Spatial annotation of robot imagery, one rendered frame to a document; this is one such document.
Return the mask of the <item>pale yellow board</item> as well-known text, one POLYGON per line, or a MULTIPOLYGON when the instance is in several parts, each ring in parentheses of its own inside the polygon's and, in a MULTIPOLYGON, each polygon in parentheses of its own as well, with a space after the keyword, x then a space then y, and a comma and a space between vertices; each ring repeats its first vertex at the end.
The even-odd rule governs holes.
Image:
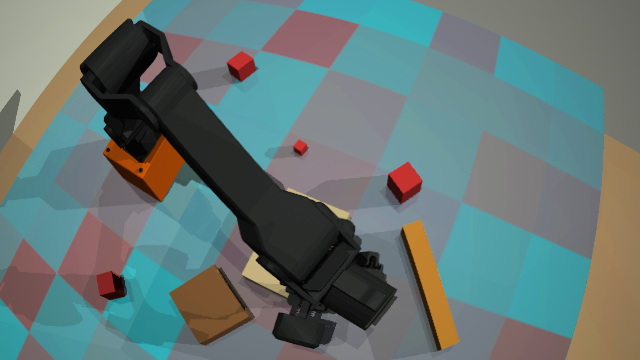
MULTIPOLYGON (((314 199, 312 197, 309 197, 309 196, 307 196, 305 194, 302 194, 302 193, 297 192, 297 191, 295 191, 293 189, 290 189, 290 188, 288 188, 287 191, 295 193, 295 194, 299 194, 299 195, 302 195, 302 196, 305 196, 305 197, 308 197, 309 199, 314 200, 315 202, 321 202, 319 200, 316 200, 316 199, 314 199)), ((324 202, 322 202, 322 203, 324 203, 324 202)), ((335 207, 333 207, 331 205, 328 205, 326 203, 324 203, 324 204, 326 206, 328 206, 328 208, 338 218, 349 219, 350 220, 350 213, 347 213, 347 212, 345 212, 343 210, 335 208, 335 207)), ((278 279, 276 279, 273 275, 269 274, 268 271, 265 268, 263 268, 261 265, 259 265, 256 262, 256 259, 258 257, 259 256, 255 252, 253 252, 253 254, 251 255, 250 260, 248 261, 245 269, 243 270, 243 273, 242 273, 243 277, 245 279, 249 280, 250 282, 256 284, 256 285, 261 286, 261 287, 269 290, 270 292, 287 299, 289 294, 290 294, 290 293, 287 293, 285 291, 287 286, 280 285, 280 283, 279 283, 280 281, 278 279)))

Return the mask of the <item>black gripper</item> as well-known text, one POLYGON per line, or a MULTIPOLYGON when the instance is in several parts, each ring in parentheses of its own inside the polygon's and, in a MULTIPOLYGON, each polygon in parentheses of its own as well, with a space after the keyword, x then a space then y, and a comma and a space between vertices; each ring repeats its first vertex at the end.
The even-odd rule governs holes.
MULTIPOLYGON (((339 219, 355 234, 355 226, 349 219, 339 219)), ((354 237, 354 234, 351 238, 354 237)), ((325 324, 314 320, 307 320, 308 313, 309 311, 315 311, 327 314, 331 310, 321 304, 320 301, 315 306, 310 304, 287 287, 285 291, 290 293, 287 298, 287 303, 292 305, 292 308, 289 314, 278 313, 272 335, 281 341, 301 345, 306 348, 317 348, 322 340, 325 324), (298 316, 296 316, 298 310, 299 313, 298 316)))

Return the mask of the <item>orange long bar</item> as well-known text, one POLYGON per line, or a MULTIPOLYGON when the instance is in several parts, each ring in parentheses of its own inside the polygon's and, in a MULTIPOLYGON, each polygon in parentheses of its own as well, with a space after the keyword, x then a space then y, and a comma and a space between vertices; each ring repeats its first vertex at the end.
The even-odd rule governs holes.
POLYGON ((437 350, 460 342, 422 221, 417 220, 404 225, 400 235, 417 281, 437 350))

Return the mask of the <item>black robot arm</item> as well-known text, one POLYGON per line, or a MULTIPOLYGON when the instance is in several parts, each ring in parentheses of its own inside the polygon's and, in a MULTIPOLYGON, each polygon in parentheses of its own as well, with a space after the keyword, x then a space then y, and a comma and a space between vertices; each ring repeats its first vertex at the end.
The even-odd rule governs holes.
POLYGON ((379 253, 359 252, 354 233, 324 203, 277 186, 196 92, 164 32, 127 19, 80 71, 120 149, 142 163, 163 134, 236 216, 259 265, 310 304, 320 301, 364 331, 373 324, 398 290, 384 282, 379 253), (158 52, 167 67, 141 91, 158 52))

